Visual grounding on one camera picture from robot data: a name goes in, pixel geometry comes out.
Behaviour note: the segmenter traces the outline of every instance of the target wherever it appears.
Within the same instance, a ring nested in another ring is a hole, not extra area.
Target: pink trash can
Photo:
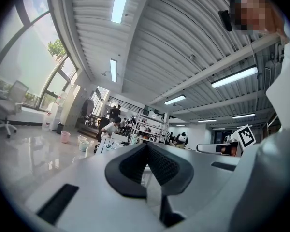
[[[66,144],[69,141],[71,134],[69,134],[66,131],[62,131],[61,132],[61,142],[63,142],[64,144]]]

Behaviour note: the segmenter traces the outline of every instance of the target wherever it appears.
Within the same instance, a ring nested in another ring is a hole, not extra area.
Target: shelving unit
[[[151,118],[151,117],[146,116],[144,114],[137,114],[137,116],[135,118],[135,121],[136,121],[136,124],[133,125],[132,131],[131,131],[131,135],[130,135],[130,139],[129,139],[130,143],[132,142],[133,135],[138,133],[138,132],[145,133],[145,134],[148,134],[148,135],[153,135],[153,136],[157,137],[156,141],[153,141],[153,140],[150,140],[150,139],[147,139],[147,138],[143,138],[143,137],[140,137],[140,136],[137,137],[138,139],[142,139],[142,140],[149,141],[149,142],[154,142],[154,143],[158,143],[159,141],[165,143],[165,138],[166,138],[165,135],[166,135],[166,131],[168,129],[168,124],[167,123],[165,123],[165,122],[163,122],[161,120],[158,120],[156,118]],[[151,124],[151,123],[157,123],[157,122],[160,123],[160,127],[157,126],[157,125]],[[146,128],[147,127],[151,127],[154,130],[159,130],[160,133],[154,134],[152,132],[146,132],[146,131],[140,130],[139,127],[141,125],[143,125]]]

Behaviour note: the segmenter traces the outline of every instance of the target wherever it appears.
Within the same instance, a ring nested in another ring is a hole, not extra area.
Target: black and white square marker
[[[250,128],[243,127],[242,129],[238,130],[238,135],[240,137],[240,140],[242,141],[242,145],[244,148],[248,147],[251,144],[254,144],[256,142]]]

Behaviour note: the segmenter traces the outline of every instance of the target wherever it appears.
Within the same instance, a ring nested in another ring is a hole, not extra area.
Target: chair base
[[[14,133],[17,132],[17,128],[14,125],[11,125],[7,118],[5,119],[5,121],[0,120],[0,128],[1,127],[5,127],[6,131],[8,132],[7,138],[11,137],[10,128],[14,129]]]

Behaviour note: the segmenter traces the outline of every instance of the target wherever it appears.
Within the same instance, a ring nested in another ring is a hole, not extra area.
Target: fluorescent light
[[[217,121],[215,119],[208,119],[208,120],[198,120],[199,123],[204,123],[204,122],[214,122]]]
[[[127,0],[114,0],[112,21],[116,23],[121,23],[122,14],[124,13],[124,8]]]
[[[256,65],[253,65],[253,66],[246,68],[240,72],[237,72],[237,73],[234,73],[234,74],[229,75],[227,77],[224,77],[218,81],[214,81],[211,83],[211,85],[213,88],[217,88],[219,86],[237,81],[239,79],[248,77],[248,76],[256,74],[256,73],[258,73],[258,67]]]
[[[252,125],[248,125],[249,127],[252,127]],[[244,127],[244,126],[238,126],[238,128],[242,128],[242,127]]]
[[[246,117],[253,117],[256,115],[255,113],[253,114],[246,114],[246,115],[240,115],[240,116],[233,116],[233,118],[246,118]]]
[[[166,105],[170,105],[170,104],[172,104],[172,103],[174,103],[174,102],[181,101],[181,100],[183,100],[183,99],[185,99],[185,98],[186,98],[186,97],[185,97],[184,95],[180,95],[180,96],[178,96],[178,97],[176,97],[176,98],[174,98],[174,99],[172,99],[172,100],[166,101],[164,104],[166,104]]]
[[[111,74],[112,74],[112,81],[117,82],[117,61],[111,59]]]

